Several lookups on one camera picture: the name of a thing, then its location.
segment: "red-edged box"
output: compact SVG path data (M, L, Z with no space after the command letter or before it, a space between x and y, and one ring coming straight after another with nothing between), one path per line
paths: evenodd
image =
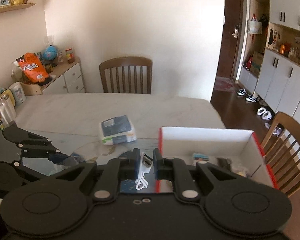
M163 157L176 157L188 165L194 163L193 153L207 155L212 163L217 158L231 159L234 166L245 167L252 180L278 188L271 168L264 163L263 149L250 130L162 127L159 150ZM157 182L157 192L170 189L166 181Z

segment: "cabinet shelf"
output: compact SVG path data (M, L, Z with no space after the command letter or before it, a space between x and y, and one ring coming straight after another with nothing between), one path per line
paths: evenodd
M0 13L13 11L13 10L26 9L33 5L35 5L35 3L26 3L26 4L9 5L9 6L5 6L5 7L0 7Z

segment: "jar with red lid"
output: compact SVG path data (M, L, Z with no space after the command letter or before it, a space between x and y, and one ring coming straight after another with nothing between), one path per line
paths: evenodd
M74 55L72 52L72 48L70 49L66 49L66 55L67 55L67 59L68 59L68 63L73 63L74 62Z

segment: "wooden chair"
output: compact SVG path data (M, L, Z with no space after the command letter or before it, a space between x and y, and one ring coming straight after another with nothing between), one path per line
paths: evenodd
M280 190L289 197L300 189L300 124L289 115L278 112L261 143L263 148L266 147L270 139L273 139L272 133L278 124L281 124L284 129L266 151L265 162L273 169ZM286 130L289 135L283 139Z
M143 70L144 66L146 66L146 84L144 84L143 78ZM106 81L106 69L109 69L110 72L110 85L111 91L114 93L114 74L112 69L115 68L115 79L116 79L116 88L117 92L121 93L121 88L123 93L137 93L138 91L138 83L140 90L139 92L143 94L144 92L144 85L146 85L146 93L151 94L151 82L152 82L152 61L148 58L144 57L119 57L107 60L99 65L101 82L103 87L103 92L108 93L108 85ZM133 71L134 76L134 92L132 92L132 73L131 68ZM121 72L122 82L119 79L119 72ZM126 74L128 74L128 86L129 90L126 89Z

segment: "white mug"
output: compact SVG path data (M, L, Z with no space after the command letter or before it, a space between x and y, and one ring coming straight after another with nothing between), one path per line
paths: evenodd
M26 95L22 89L21 83L16 82L13 83L9 89L11 90L13 97L16 101L16 105L19 106L21 105L24 101L26 101Z

